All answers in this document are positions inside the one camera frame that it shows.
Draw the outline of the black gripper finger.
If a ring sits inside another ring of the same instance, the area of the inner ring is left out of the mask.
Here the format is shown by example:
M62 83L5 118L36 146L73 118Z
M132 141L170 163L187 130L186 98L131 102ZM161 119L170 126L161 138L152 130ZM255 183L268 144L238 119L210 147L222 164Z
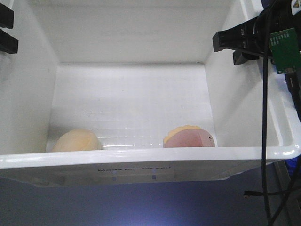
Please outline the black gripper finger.
M0 5L0 26L8 29L14 26L14 11L4 4Z
M5 31L0 31L0 50L5 53L18 53L18 39Z

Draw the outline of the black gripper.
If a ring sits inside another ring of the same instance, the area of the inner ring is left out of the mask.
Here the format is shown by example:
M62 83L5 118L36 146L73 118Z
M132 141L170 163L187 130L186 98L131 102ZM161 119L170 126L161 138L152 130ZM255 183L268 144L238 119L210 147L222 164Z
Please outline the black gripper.
M212 38L214 52L224 49L233 52L233 64L241 65L263 57L266 34L293 28L301 44L301 2L275 0L257 18L250 19L228 30L218 31Z

